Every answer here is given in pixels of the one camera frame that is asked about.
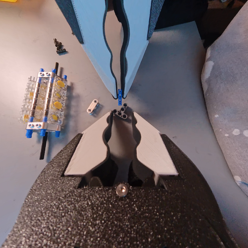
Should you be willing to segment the small grey holed beam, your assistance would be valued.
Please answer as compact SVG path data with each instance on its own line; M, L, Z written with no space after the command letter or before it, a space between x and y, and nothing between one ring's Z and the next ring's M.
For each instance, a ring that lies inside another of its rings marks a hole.
M100 103L97 99L94 99L91 104L89 105L89 107L87 108L87 113L89 115L96 115L98 114L99 112L99 109L100 109Z

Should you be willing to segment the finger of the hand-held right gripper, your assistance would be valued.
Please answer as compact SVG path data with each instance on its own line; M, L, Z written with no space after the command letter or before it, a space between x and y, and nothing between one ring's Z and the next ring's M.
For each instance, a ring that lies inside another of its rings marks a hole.
M72 4L83 38L82 47L106 88L118 98L117 80L112 70L113 55L105 35L108 1L72 0Z
M126 98L148 45L151 0L116 1L117 18L123 28L120 52L122 97Z

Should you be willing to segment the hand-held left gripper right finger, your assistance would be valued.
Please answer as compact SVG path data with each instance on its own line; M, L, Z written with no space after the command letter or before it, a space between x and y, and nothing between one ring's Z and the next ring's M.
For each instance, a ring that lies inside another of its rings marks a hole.
M136 112L132 113L132 131L136 141L132 167L139 179L145 182L151 177L157 184L161 176L179 175L161 133Z

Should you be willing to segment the transparent brick engine model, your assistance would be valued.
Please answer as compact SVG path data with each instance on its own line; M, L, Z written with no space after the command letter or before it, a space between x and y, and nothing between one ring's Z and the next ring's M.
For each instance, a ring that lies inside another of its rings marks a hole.
M60 136L67 94L67 76L57 75L59 64L51 72L40 69L37 78L29 77L20 121L26 125L26 138L33 133L42 137L40 160L44 159L49 132Z

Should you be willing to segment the grey desk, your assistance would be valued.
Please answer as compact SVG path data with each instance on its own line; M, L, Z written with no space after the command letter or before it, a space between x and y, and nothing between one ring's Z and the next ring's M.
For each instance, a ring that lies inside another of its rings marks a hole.
M67 53L57 54L54 38ZM205 60L194 22L153 33L135 81L123 100L129 119L114 117L109 141L119 166L117 180L127 180L135 141L135 111L166 134L201 171L240 247L247 247L247 196L235 182L209 122L201 85ZM68 79L65 120L59 138L49 134L44 160L42 138L26 138L19 122L26 84L40 68L55 62ZM87 113L91 102L98 114ZM74 136L108 111L119 109L55 1L1 2L1 245L13 228L26 195L46 164Z

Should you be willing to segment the small grey angled beam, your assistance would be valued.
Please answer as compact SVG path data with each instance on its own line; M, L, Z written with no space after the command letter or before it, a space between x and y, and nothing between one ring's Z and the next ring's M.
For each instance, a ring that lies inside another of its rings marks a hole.
M127 114L125 113L125 110L127 107L128 107L128 104L124 103L123 106L120 108L120 110L114 109L113 113L122 119L127 119Z

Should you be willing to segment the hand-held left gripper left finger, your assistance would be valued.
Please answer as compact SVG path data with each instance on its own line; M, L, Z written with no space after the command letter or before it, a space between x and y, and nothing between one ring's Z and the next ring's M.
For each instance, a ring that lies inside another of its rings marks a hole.
M64 176L99 177L101 182L114 182L117 165L110 158L113 112L108 112L89 128L82 137L65 169Z

